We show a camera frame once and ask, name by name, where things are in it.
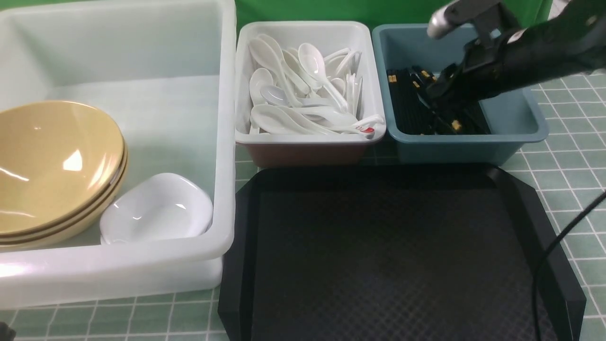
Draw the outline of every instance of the cable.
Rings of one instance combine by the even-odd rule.
[[[539,263],[534,270],[534,274],[532,276],[532,315],[534,319],[534,331],[536,333],[536,341],[541,341],[541,329],[539,327],[539,306],[538,306],[538,291],[539,291],[539,271],[541,270],[541,266],[547,261],[547,257],[551,254],[551,252],[560,244],[560,242],[566,237],[566,235],[581,221],[585,218],[594,208],[596,208],[599,204],[602,203],[606,199],[606,191],[600,194],[599,197],[595,198],[589,206],[587,206],[579,215],[577,215],[572,221],[566,226],[564,230],[556,237],[556,239],[547,246],[547,249],[541,255],[539,259]]]

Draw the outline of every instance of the white plastic container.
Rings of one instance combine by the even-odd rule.
[[[304,42],[316,46],[322,55],[349,47],[362,52],[358,74],[362,75],[360,119],[372,115],[385,118],[375,54],[368,27],[353,21],[254,22],[240,31],[236,50],[236,142],[243,144],[259,167],[317,166],[357,163],[368,145],[385,135],[385,126],[376,126],[371,140],[360,135],[249,135],[253,103],[248,82],[255,62],[248,42],[259,34],[273,37],[283,49],[298,48]]]
[[[106,0],[0,12],[0,110],[99,107],[130,154],[122,193],[163,172],[213,199],[199,237],[99,245],[99,227],[48,249],[0,253],[0,308],[215,287],[233,240],[233,0]]]

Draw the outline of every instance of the stacked bowls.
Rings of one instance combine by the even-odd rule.
[[[128,168],[118,125],[84,104],[0,112],[0,251],[46,246],[89,227]]]

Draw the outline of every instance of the white spoon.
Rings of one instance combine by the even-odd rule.
[[[325,127],[322,127],[321,125],[312,122],[310,119],[308,119],[307,117],[301,115],[300,113],[298,113],[297,111],[295,111],[292,108],[289,107],[277,107],[280,108],[280,110],[282,110],[286,115],[288,115],[294,122],[296,122],[298,125],[300,125],[301,127],[310,130],[314,133],[317,134],[322,134],[322,135],[336,135],[337,133],[327,129]]]
[[[297,122],[300,126],[324,135],[334,135],[336,132],[341,133],[356,133],[360,135],[364,135],[365,137],[372,137],[375,133],[375,130],[367,127],[354,127],[354,126],[332,126],[332,127],[323,127],[318,123],[312,122],[307,117],[301,115],[297,110],[294,110],[289,107],[278,107],[284,113],[286,113],[293,121]]]
[[[312,135],[314,132],[300,126],[279,107],[269,104],[255,106],[251,118],[264,131],[276,135]]]
[[[307,97],[307,95],[306,95],[306,94],[304,94],[304,93],[300,92],[300,91],[299,91],[299,90],[298,90],[298,89],[295,87],[295,85],[293,84],[293,82],[290,82],[290,86],[292,86],[292,87],[293,87],[293,90],[295,91],[295,97],[297,98],[297,100],[298,100],[298,101],[300,101],[300,100],[301,100],[301,98],[306,98],[306,97]]]
[[[343,75],[351,72],[351,62],[353,61],[353,58],[357,53],[357,51],[350,51],[350,53],[348,53],[347,56],[345,56],[343,60],[341,60],[341,63],[337,66],[335,70],[335,77],[340,78]]]
[[[345,59],[344,56],[338,56],[326,63],[326,77],[328,79],[339,78],[336,76],[337,68],[339,65],[341,65],[341,61],[343,61],[343,59]]]
[[[360,66],[360,58],[362,57],[362,52],[358,51],[353,56],[351,60],[351,72],[358,72],[358,67]]]
[[[353,88],[353,115],[358,117],[358,104],[360,104],[360,94],[362,93],[362,76],[354,73],[354,88]]]
[[[355,122],[353,125],[373,127],[375,124],[385,124],[385,120],[379,115],[372,115]]]
[[[278,56],[276,56],[276,53],[271,49],[271,47],[265,41],[258,38],[253,38],[250,40],[248,48],[250,49],[250,54],[257,61],[257,63],[259,63],[259,65],[265,67],[269,71],[272,71],[276,75],[278,84],[280,84],[281,88],[284,89],[286,98],[288,98],[290,105],[293,107],[300,107],[301,102],[297,100],[295,91],[284,75],[284,69],[282,68],[280,59]]]
[[[334,87],[334,85],[326,78],[326,69],[324,59],[318,49],[308,43],[303,43],[299,46],[299,62],[305,72],[309,73],[313,79],[322,83],[328,94],[335,100],[341,111],[347,111],[347,101]]]
[[[297,59],[297,57],[295,57],[292,53],[290,53],[289,51],[286,51],[286,50],[282,50],[282,54],[284,55],[284,60],[286,61],[286,65],[288,65],[291,69],[293,69],[295,71],[295,73],[297,75],[299,75],[301,77],[301,79],[303,79],[303,81],[305,83],[307,83],[307,85],[309,85],[309,87],[313,91],[318,91],[319,89],[322,88],[322,83],[313,79],[307,72],[305,72],[305,70],[303,70],[301,68],[301,64],[299,63],[299,60]]]
[[[268,35],[260,34],[257,36],[257,38],[263,40],[267,43],[267,45],[269,45],[269,47],[271,47],[271,49],[275,52],[276,56],[278,56],[278,59],[280,59],[280,63],[282,64],[282,68],[284,69],[286,77],[288,77],[288,79],[293,82],[299,92],[303,93],[304,95],[307,95],[309,93],[309,86],[303,81],[303,79],[301,79],[301,77],[299,77],[299,75],[296,74],[293,69],[288,66],[284,59],[284,54],[282,53],[282,48],[280,47],[280,44],[278,44],[275,39]]]
[[[337,89],[337,91],[341,94],[341,96],[345,96],[345,81],[340,78],[333,78],[330,80],[333,86]],[[325,88],[321,88],[318,90],[318,95],[322,98],[331,98],[328,91]]]
[[[270,104],[275,106],[288,107],[288,100],[286,100],[286,94],[284,90],[277,86],[264,86],[261,87],[261,96],[264,100],[267,100]],[[298,98],[303,104],[303,107],[318,107],[318,106],[332,106],[334,103],[327,98]]]
[[[327,124],[322,123],[326,127],[351,126],[358,123],[357,118],[348,113],[339,112],[334,107],[295,108],[295,111],[318,123],[326,120]]]
[[[320,95],[318,95],[316,92],[314,91],[309,91],[309,98],[322,98]]]
[[[329,54],[328,56],[324,57],[324,62],[329,62],[334,57],[344,56],[344,55],[348,54],[349,51],[351,51],[351,50],[348,47],[346,47],[344,49],[338,50],[337,52],[333,52],[333,53]]]
[[[345,76],[345,99],[347,100],[347,109],[348,112],[355,117],[355,113],[353,112],[353,103],[354,103],[354,78],[351,74],[347,74]]]
[[[266,103],[265,98],[263,98],[261,95],[261,87],[267,85],[273,85],[273,78],[271,77],[269,70],[262,67],[260,69],[256,69],[248,82],[248,92],[250,93],[250,99],[253,101],[253,106]],[[258,133],[259,127],[253,120],[250,120],[249,134],[254,135]]]
[[[289,47],[286,49],[286,51],[293,55],[297,59],[297,62],[299,61],[299,50],[294,47]]]

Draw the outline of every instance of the blue plastic bin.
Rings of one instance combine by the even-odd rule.
[[[507,161],[525,143],[540,142],[547,122],[529,89],[484,100],[492,135],[408,135],[398,130],[391,104],[387,70],[420,65],[434,73],[463,59],[463,45],[477,37],[463,26],[441,40],[427,36],[425,24],[381,25],[373,30],[373,46],[389,134],[398,143],[401,163],[491,163]]]

